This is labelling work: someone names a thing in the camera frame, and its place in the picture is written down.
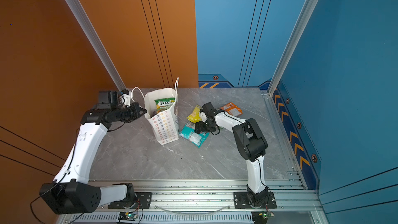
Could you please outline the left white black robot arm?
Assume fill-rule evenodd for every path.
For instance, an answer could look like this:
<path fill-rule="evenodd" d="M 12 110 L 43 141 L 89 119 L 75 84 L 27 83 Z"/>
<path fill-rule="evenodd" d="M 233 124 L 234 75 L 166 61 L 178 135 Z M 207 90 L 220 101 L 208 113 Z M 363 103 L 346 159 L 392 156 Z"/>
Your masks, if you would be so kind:
<path fill-rule="evenodd" d="M 138 103 L 120 107 L 98 105 L 86 111 L 76 142 L 53 182 L 43 184 L 39 195 L 58 215 L 92 213 L 99 206 L 135 206 L 137 196 L 131 183 L 106 187 L 89 185 L 89 175 L 97 150 L 114 122 L 130 123 L 147 111 Z"/>

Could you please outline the white patterned paper bag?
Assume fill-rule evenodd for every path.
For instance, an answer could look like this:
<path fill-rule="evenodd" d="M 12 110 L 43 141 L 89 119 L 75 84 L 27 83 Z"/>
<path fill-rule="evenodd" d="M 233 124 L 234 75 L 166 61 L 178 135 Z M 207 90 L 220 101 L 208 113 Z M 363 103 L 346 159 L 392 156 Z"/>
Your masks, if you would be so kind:
<path fill-rule="evenodd" d="M 145 109 L 144 115 L 150 123 L 155 139 L 160 145 L 165 145 L 179 139 L 178 123 L 178 83 L 177 79 L 173 88 L 163 88 L 148 92 L 143 95 Z M 166 111 L 157 113 L 155 100 L 174 97 L 175 103 Z"/>

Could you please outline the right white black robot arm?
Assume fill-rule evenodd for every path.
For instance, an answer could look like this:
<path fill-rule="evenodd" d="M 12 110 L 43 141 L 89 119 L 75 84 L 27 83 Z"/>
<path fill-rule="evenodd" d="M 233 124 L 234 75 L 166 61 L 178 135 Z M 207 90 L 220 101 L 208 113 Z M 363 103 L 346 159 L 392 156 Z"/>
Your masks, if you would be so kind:
<path fill-rule="evenodd" d="M 241 157 L 246 160 L 248 171 L 247 199 L 254 208 L 265 204 L 266 198 L 271 191 L 265 184 L 264 156 L 268 143 L 256 120 L 253 118 L 241 119 L 228 114 L 226 111 L 216 109 L 209 102 L 200 110 L 201 121 L 195 124 L 195 133 L 220 132 L 226 129 L 233 133 L 237 150 Z"/>

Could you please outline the orange snack bag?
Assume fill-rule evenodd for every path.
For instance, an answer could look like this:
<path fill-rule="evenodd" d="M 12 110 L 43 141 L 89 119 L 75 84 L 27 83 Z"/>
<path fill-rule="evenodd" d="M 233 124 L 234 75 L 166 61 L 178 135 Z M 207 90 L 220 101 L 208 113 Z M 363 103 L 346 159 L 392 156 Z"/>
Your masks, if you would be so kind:
<path fill-rule="evenodd" d="M 243 114 L 242 110 L 232 102 L 227 103 L 226 105 L 222 106 L 220 109 L 234 117 L 238 117 Z"/>

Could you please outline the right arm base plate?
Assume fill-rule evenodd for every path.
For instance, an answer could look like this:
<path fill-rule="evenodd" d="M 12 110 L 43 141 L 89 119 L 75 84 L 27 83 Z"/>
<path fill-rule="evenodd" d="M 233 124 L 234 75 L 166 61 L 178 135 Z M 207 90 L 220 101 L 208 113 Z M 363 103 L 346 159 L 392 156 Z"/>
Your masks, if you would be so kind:
<path fill-rule="evenodd" d="M 234 192 L 234 207 L 236 209 L 261 208 L 276 209 L 277 203 L 271 191 L 264 191 L 258 194 L 252 192 Z"/>

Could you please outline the yellow snack bag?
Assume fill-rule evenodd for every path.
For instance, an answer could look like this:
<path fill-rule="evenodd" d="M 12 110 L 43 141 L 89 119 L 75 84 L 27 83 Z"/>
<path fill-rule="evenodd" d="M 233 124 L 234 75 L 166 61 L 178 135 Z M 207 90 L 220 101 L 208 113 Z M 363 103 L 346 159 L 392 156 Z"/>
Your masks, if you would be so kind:
<path fill-rule="evenodd" d="M 202 121 L 201 107 L 199 105 L 194 108 L 193 112 L 187 117 L 187 120 L 189 120 L 191 123 Z"/>

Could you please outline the teal snack bag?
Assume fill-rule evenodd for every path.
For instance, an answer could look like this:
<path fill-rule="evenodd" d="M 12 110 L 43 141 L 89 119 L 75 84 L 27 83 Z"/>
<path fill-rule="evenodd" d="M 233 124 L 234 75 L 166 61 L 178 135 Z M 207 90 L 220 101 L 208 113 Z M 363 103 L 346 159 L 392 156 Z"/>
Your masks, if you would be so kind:
<path fill-rule="evenodd" d="M 206 141 L 209 136 L 209 133 L 195 133 L 195 124 L 191 122 L 187 122 L 183 129 L 180 131 L 179 136 L 183 139 L 189 140 L 192 142 L 197 148 L 200 148 L 202 144 Z"/>

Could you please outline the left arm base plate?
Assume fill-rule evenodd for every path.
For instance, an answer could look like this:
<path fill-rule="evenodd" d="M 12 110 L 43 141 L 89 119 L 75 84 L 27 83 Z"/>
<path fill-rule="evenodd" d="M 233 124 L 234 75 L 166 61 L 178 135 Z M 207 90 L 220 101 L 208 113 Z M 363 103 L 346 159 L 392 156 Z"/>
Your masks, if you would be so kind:
<path fill-rule="evenodd" d="M 152 200 L 151 192 L 135 192 L 132 197 L 110 203 L 108 209 L 149 209 Z"/>

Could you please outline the green yellow Fox's candy bag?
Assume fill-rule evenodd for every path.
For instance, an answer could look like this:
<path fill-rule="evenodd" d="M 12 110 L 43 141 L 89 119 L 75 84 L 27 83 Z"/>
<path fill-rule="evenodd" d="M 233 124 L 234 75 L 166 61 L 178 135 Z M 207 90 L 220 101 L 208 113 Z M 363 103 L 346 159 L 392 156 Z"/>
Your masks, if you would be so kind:
<path fill-rule="evenodd" d="M 157 99 L 154 102 L 156 104 L 157 113 L 160 113 L 168 110 L 175 103 L 175 98 L 167 97 L 167 98 Z"/>

